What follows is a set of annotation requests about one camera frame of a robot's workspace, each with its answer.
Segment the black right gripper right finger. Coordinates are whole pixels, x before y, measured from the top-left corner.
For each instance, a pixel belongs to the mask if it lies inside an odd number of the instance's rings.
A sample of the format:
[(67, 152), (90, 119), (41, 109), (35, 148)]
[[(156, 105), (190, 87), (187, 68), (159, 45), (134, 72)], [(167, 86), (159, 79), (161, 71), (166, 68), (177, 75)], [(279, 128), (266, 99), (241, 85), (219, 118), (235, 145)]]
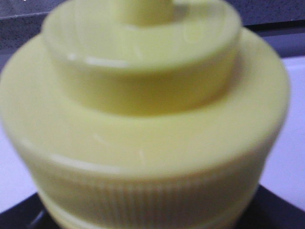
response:
[(260, 186), (246, 211), (248, 229), (304, 229), (305, 212)]

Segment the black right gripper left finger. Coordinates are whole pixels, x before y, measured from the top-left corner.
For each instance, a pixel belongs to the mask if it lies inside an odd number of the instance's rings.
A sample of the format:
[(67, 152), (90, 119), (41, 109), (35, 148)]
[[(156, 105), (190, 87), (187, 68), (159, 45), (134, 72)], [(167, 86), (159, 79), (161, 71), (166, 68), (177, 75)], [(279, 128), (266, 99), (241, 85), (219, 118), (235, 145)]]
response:
[(51, 218), (38, 194), (0, 214), (1, 229), (51, 229)]

